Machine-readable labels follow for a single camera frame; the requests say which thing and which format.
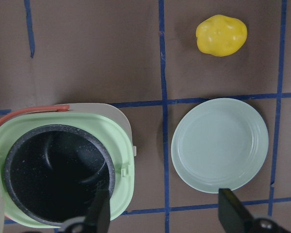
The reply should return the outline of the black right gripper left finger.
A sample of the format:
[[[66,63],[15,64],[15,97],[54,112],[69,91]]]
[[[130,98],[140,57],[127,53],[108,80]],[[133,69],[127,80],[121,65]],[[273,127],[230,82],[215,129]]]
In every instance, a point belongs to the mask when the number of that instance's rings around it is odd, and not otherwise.
[[[84,233],[107,233],[111,221],[110,192],[100,189],[84,219]]]

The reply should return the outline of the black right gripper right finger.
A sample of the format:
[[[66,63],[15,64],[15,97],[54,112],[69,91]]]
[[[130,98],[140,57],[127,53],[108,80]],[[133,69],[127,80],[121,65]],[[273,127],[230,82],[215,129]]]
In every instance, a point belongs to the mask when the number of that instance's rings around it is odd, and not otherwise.
[[[219,189],[218,218],[226,233],[259,232],[258,222],[228,188]]]

